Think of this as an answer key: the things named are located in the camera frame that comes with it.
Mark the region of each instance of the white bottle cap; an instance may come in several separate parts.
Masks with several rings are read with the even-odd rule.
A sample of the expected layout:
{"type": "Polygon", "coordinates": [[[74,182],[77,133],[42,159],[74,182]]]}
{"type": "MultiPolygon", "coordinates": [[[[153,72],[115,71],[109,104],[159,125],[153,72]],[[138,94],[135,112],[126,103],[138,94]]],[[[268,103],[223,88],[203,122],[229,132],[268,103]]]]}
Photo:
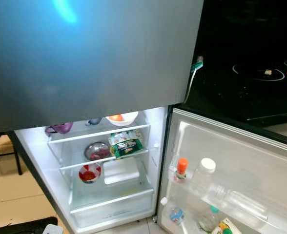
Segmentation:
{"type": "Polygon", "coordinates": [[[213,173],[216,168],[216,163],[212,159],[205,157],[202,158],[200,167],[203,172],[213,173]]]}
{"type": "Polygon", "coordinates": [[[160,202],[161,202],[162,205],[165,206],[167,204],[168,200],[167,200],[166,197],[163,197],[160,202]]]}

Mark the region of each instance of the food package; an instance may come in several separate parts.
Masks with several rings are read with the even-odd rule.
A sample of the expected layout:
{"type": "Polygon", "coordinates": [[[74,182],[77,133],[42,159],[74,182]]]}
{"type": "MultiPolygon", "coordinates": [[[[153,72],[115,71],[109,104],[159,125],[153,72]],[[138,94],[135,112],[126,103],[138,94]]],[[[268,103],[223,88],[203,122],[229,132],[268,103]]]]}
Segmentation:
{"type": "Polygon", "coordinates": [[[143,135],[139,130],[112,133],[108,140],[112,145],[111,153],[116,158],[132,154],[144,148],[142,145],[143,135]]]}
{"type": "Polygon", "coordinates": [[[239,229],[228,218],[225,218],[222,222],[220,222],[211,234],[223,234],[225,229],[230,229],[232,234],[242,234],[241,231],[239,231],[239,229]]]}

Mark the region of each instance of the teal bottle cap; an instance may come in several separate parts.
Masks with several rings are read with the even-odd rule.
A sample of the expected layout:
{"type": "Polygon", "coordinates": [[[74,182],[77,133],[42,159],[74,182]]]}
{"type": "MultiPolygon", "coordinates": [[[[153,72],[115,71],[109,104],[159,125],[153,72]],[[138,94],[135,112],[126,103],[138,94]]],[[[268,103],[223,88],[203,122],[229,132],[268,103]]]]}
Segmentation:
{"type": "Polygon", "coordinates": [[[214,206],[210,206],[210,209],[213,213],[217,213],[218,211],[220,211],[219,209],[217,209],[216,207],[214,206]]]}
{"type": "Polygon", "coordinates": [[[223,230],[223,234],[232,234],[232,231],[229,228],[223,230]]]}

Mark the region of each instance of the red bowl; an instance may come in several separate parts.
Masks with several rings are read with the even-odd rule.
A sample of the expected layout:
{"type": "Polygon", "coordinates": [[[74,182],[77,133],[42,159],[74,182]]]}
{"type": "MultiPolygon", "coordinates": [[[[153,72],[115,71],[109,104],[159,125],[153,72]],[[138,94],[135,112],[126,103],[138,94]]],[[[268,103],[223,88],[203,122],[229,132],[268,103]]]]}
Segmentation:
{"type": "Polygon", "coordinates": [[[87,184],[94,183],[101,174],[101,166],[98,163],[84,165],[80,169],[79,177],[87,184]]]}

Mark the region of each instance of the white bowl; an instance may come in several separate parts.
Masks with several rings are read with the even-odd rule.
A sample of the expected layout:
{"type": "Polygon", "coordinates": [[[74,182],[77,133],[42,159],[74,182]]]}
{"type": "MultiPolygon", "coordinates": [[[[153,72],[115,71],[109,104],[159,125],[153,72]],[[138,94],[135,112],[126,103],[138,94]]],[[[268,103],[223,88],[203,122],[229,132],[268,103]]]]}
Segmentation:
{"type": "Polygon", "coordinates": [[[124,121],[111,120],[109,116],[107,116],[106,119],[109,120],[113,125],[122,127],[122,126],[127,126],[131,124],[132,122],[134,122],[137,115],[138,115],[138,111],[122,114],[124,121]]]}

